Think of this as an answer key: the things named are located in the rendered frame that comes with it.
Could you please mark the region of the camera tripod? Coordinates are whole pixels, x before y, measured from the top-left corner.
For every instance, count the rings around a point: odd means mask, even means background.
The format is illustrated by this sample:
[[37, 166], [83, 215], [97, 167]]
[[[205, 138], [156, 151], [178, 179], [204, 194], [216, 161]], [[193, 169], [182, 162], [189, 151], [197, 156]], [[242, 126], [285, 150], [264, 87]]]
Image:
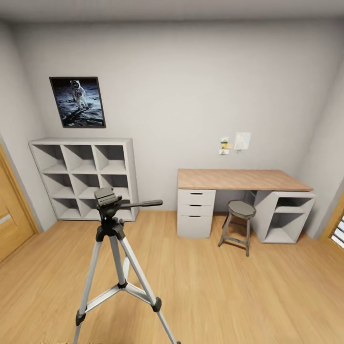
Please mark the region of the camera tripod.
[[[76, 314], [76, 331], [74, 335], [73, 344], [77, 344], [78, 337], [80, 334], [82, 322], [85, 320], [86, 313], [91, 311], [96, 306], [99, 306], [101, 303], [105, 302], [115, 294], [120, 291], [125, 291], [132, 296], [137, 297], [138, 299], [145, 301], [148, 303], [153, 312], [157, 313], [165, 331], [167, 332], [172, 344], [181, 344], [181, 342], [177, 342], [166, 322], [160, 308], [162, 306], [162, 301], [159, 297], [155, 298], [153, 291], [147, 279], [133, 253], [130, 248], [130, 244], [126, 238], [126, 234], [123, 231], [124, 221], [120, 219], [118, 221], [117, 217], [114, 217], [117, 213], [117, 210], [121, 208], [130, 208], [130, 207], [147, 207], [147, 206], [158, 206], [162, 205], [163, 201], [160, 200], [151, 200], [145, 201], [141, 203], [134, 203], [134, 204], [116, 204], [118, 201], [122, 200], [122, 196], [116, 196], [113, 192], [113, 187], [108, 188], [100, 188], [98, 191], [94, 191], [97, 204], [97, 210], [99, 211], [101, 217], [101, 226], [97, 228], [96, 234], [96, 242], [94, 246], [93, 255], [91, 258], [89, 271], [86, 279], [85, 289], [82, 297], [82, 302], [80, 306], [80, 310], [78, 310]], [[115, 286], [111, 287], [101, 295], [97, 296], [90, 302], [88, 301], [94, 273], [96, 270], [97, 260], [100, 253], [100, 248], [105, 236], [109, 236], [111, 248], [113, 252], [113, 257], [118, 273], [118, 281]], [[124, 266], [122, 266], [120, 251], [118, 240], [120, 241], [124, 251], [126, 252]], [[144, 290], [134, 286], [133, 284], [128, 282], [128, 274], [129, 274], [129, 266], [130, 264], [133, 266], [133, 269], [136, 272], [136, 275], [143, 287]]]

